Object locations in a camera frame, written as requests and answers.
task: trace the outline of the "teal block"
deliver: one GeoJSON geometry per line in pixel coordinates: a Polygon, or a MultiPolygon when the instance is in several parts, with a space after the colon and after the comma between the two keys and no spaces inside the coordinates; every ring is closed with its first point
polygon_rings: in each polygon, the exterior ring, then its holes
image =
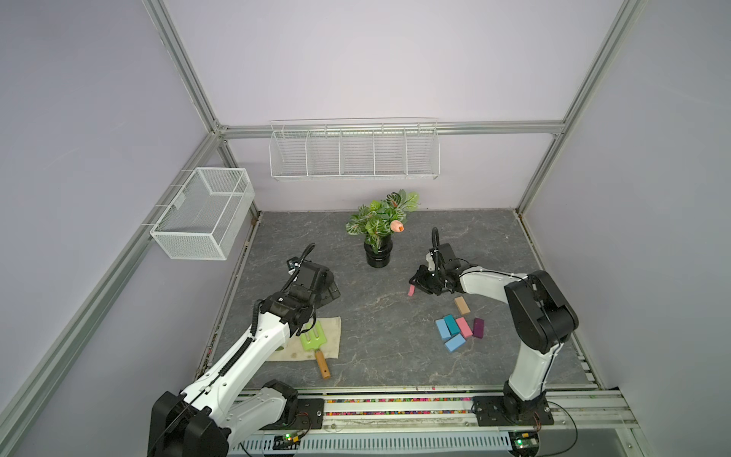
{"type": "Polygon", "coordinates": [[[455,318],[452,317],[451,314],[449,316],[444,316],[444,322],[447,324],[447,328],[450,330],[450,334],[452,336],[459,333],[459,325],[457,325],[455,318]]]}

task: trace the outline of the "white wire basket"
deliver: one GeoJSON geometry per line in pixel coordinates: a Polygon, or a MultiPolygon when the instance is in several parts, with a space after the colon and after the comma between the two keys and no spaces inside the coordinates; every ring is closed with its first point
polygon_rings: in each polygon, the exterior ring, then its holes
{"type": "Polygon", "coordinates": [[[277,129],[269,142],[272,177],[312,179],[436,178],[436,124],[367,128],[277,129]]]}
{"type": "Polygon", "coordinates": [[[196,168],[150,234],[171,259],[226,260],[253,200],[243,168],[196,168]]]}

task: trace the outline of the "green brush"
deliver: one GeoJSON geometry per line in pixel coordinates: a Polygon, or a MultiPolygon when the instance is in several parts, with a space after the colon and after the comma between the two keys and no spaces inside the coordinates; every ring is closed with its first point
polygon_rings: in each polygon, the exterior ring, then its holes
{"type": "Polygon", "coordinates": [[[314,328],[307,333],[302,333],[300,335],[300,342],[302,343],[302,349],[305,351],[315,351],[315,358],[317,359],[317,365],[320,368],[322,378],[330,379],[330,370],[327,368],[325,355],[319,349],[320,346],[327,343],[327,338],[325,338],[325,332],[322,329],[322,324],[316,322],[314,328]]]}

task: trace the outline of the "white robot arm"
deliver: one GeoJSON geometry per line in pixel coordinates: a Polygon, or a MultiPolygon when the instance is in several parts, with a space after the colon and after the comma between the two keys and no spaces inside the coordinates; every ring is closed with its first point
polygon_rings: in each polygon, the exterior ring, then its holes
{"type": "MultiPolygon", "coordinates": [[[[439,243],[436,227],[431,243],[427,265],[421,265],[409,283],[429,294],[461,292],[506,303],[521,340],[500,404],[493,404],[494,398],[476,397],[478,423],[532,425],[534,414],[545,412],[546,377],[558,351],[579,324],[576,314],[545,271],[503,273],[469,264],[455,256],[451,245],[439,243]]],[[[553,423],[550,418],[541,418],[546,425],[553,423]]]]}
{"type": "Polygon", "coordinates": [[[179,395],[166,392],[157,400],[148,457],[224,457],[262,427],[294,423],[297,391],[283,382],[270,381],[255,396],[234,402],[269,356],[290,336],[309,331],[315,311],[340,296],[330,270],[306,260],[313,248],[287,261],[287,283],[254,304],[251,326],[215,365],[179,395]]]}

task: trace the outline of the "table surface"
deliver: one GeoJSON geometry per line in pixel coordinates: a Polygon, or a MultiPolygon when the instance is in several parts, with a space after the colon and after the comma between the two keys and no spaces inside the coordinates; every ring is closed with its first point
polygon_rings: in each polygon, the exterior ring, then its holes
{"type": "MultiPolygon", "coordinates": [[[[390,264],[366,263],[363,236],[348,235],[348,212],[265,212],[249,252],[243,275],[226,317],[213,359],[220,358],[251,324],[251,306],[287,280],[287,259],[308,243],[317,247],[308,256],[335,274],[341,297],[322,307],[318,317],[342,321],[340,356],[328,359],[332,377],[323,380],[313,360],[267,362],[249,388],[278,379],[294,388],[376,386],[502,385],[512,373],[520,339],[505,303],[465,295],[471,310],[467,320],[485,320],[483,339],[468,338],[449,353],[434,323],[446,314],[459,317],[454,298],[459,294],[409,297],[408,280],[431,247],[431,228],[440,241],[472,263],[498,271],[529,273],[538,264],[515,214],[509,209],[417,211],[409,214],[406,230],[393,236],[390,264]]],[[[548,384],[586,385],[571,341],[556,357],[548,384]]]]}

